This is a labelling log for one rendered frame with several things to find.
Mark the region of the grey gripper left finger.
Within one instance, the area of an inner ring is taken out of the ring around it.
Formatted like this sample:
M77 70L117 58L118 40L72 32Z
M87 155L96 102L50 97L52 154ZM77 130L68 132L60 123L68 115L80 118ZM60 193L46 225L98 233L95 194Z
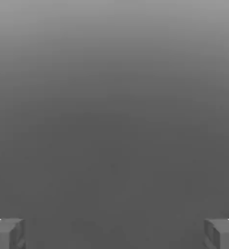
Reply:
M0 249L26 249L24 219L0 218Z

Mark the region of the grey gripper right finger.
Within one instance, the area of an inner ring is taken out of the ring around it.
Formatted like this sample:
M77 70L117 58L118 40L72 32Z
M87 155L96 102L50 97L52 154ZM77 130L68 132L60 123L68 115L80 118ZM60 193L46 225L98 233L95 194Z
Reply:
M229 218L204 220L204 248L229 249Z

